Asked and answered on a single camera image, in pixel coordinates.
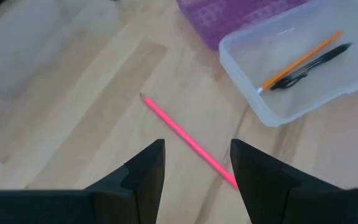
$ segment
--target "hardwood floor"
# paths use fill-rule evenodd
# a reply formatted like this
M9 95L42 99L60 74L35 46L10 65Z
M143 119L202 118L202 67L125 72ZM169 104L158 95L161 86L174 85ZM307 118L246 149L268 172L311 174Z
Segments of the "hardwood floor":
M239 138L358 187L358 92L269 128L174 0L13 0L0 7L0 189L81 189L164 138L158 223L247 223L239 192L139 92L228 169Z

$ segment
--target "purple container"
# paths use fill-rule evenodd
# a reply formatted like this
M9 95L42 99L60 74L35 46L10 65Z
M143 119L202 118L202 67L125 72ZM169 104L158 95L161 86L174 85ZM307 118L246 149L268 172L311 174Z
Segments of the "purple container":
M211 50L229 33L312 0L177 0Z

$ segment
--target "orange pencil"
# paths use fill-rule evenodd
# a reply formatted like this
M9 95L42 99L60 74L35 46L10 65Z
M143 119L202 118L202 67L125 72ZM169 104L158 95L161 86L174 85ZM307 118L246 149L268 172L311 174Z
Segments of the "orange pencil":
M258 88L258 93L261 94L263 91L268 90L272 85L274 85L277 81L281 80L285 75L288 75L294 68L300 66L305 61L309 60L311 57L316 55L319 51L321 51L323 48L325 48L328 44L337 41L340 36L342 36L343 30L340 30L336 32L334 35L332 35L328 40L325 40L323 43L319 44L317 47L315 47L312 51L305 54L302 58L298 59L294 63L292 63L290 66L288 66L286 69L282 70L281 72L277 73L273 76L273 78L269 79L267 82L265 82L263 85L261 85Z

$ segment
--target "pink pencil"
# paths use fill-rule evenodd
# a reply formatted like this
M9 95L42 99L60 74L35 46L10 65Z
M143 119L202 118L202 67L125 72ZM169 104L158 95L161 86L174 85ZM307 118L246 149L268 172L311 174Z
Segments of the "pink pencil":
M211 155L208 154L195 140L193 140L185 130L183 130L176 122L174 122L163 110L161 110L152 99L140 93L140 97L144 103L156 113L166 124L172 128L185 142L200 155L212 168L214 168L222 177L229 182L236 190L238 186L234 176L229 173L221 164L219 164Z

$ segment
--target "black pen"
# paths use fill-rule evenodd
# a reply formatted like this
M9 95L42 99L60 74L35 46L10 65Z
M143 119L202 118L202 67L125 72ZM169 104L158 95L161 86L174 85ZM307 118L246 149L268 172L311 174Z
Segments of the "black pen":
M330 50L329 52L323 54L316 60L308 63L307 65L301 67L300 69L296 70L295 72L287 75L286 77L282 78L276 84L274 84L270 90L276 90L276 89L287 89L291 86L295 85L299 80L302 78L308 76L308 72L315 67L322 65L326 62L329 62L333 58L337 57L341 53L345 52L352 43L342 44L339 47L336 47L335 49Z

